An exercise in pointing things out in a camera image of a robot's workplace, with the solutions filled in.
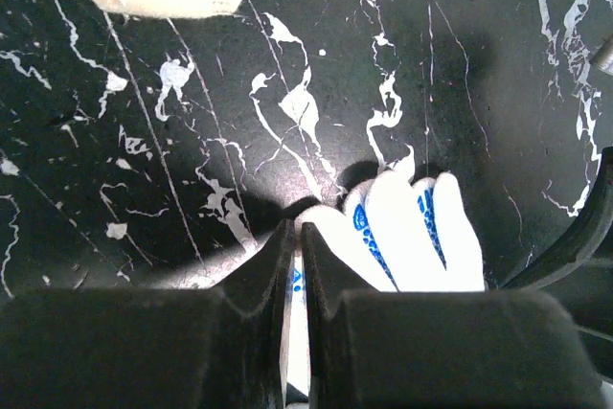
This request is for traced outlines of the blue dotted white glove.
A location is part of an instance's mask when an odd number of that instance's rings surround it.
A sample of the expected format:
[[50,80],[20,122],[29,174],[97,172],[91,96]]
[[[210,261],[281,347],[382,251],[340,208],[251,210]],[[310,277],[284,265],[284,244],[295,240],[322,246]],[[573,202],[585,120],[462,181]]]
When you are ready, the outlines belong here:
[[477,292],[483,252],[450,172],[415,183],[386,170],[354,186],[340,208],[315,204],[312,223],[334,256],[382,292]]

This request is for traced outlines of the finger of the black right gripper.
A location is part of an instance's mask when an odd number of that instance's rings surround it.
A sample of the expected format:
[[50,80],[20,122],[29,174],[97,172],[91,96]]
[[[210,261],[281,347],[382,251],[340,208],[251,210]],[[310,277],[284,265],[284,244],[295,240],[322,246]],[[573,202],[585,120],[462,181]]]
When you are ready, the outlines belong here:
[[570,227],[501,285],[549,290],[575,316],[601,375],[612,374],[612,148],[602,150],[595,184]]

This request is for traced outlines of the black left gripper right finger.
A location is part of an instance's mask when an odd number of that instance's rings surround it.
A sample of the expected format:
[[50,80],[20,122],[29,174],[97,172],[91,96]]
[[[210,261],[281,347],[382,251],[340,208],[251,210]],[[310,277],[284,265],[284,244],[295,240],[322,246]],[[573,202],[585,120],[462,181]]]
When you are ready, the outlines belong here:
[[386,293],[302,229],[314,408],[603,408],[568,312],[523,290]]

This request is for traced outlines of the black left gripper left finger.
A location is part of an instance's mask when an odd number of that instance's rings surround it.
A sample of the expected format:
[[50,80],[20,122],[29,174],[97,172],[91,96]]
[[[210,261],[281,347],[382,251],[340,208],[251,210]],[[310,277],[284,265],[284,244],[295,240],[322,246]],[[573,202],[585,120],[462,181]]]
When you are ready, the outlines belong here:
[[1,309],[5,408],[281,408],[294,226],[208,289],[46,289]]

